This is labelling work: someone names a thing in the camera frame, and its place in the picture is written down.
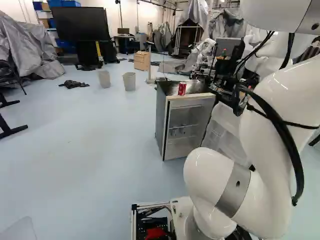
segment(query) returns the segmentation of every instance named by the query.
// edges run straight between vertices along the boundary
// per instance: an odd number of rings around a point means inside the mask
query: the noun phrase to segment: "cardboard box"
[[[64,50],[61,47],[55,47],[54,50],[57,54],[62,54],[64,52]]]
[[[134,68],[147,71],[150,63],[150,54],[146,51],[137,51],[133,56]]]
[[[50,7],[47,2],[42,2],[41,6],[42,6],[42,10],[50,11]]]
[[[40,19],[40,18],[39,18],[39,22],[40,22],[40,24],[42,24],[46,29],[49,28],[49,21],[48,21],[48,19]]]

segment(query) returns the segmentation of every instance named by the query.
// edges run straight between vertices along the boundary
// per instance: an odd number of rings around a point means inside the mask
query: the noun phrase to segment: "black monitor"
[[[52,7],[58,36],[62,40],[110,40],[103,7]]]

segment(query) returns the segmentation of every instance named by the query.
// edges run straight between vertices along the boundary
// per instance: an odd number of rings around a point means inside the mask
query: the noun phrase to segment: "gray trash can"
[[[126,91],[136,90],[136,73],[135,72],[126,72],[122,75],[124,88]]]
[[[111,82],[110,82],[110,74],[108,71],[98,71],[99,76],[99,82],[101,87],[104,89],[110,88]]]

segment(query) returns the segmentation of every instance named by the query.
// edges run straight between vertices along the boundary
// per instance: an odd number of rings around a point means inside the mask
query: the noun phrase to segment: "white robotic arm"
[[[318,0],[241,0],[241,9],[244,18],[257,28],[320,35],[320,17],[315,14],[320,12]],[[278,42],[286,38],[282,35]],[[297,35],[293,55],[303,50],[304,46],[299,45],[303,39]],[[286,54],[281,48],[265,47],[273,56]],[[285,121],[319,126],[319,66],[320,56],[288,66],[264,78],[254,93]],[[249,103],[264,112],[253,99]],[[299,152],[315,131],[296,126],[288,129]],[[280,238],[288,229],[293,210],[288,151],[272,122],[254,111],[244,110],[239,135],[255,172],[204,147],[187,157],[184,180],[194,204],[194,221],[209,239],[227,237],[236,224],[259,238]]]

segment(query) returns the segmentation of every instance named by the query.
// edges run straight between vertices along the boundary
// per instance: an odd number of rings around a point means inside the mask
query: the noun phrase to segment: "light blue floor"
[[[187,194],[184,160],[161,160],[156,91],[145,83],[146,71],[126,60],[108,64],[112,86],[102,89],[97,71],[65,69],[58,79],[27,86],[27,96],[18,89],[7,93],[21,103],[1,114],[11,127],[29,128],[0,141],[0,232],[30,216],[38,240],[128,240],[131,204]],[[125,72],[136,72],[136,91],[125,92]],[[65,80],[90,87],[58,87]],[[302,153],[305,194],[285,239],[319,235],[319,157],[311,147]]]

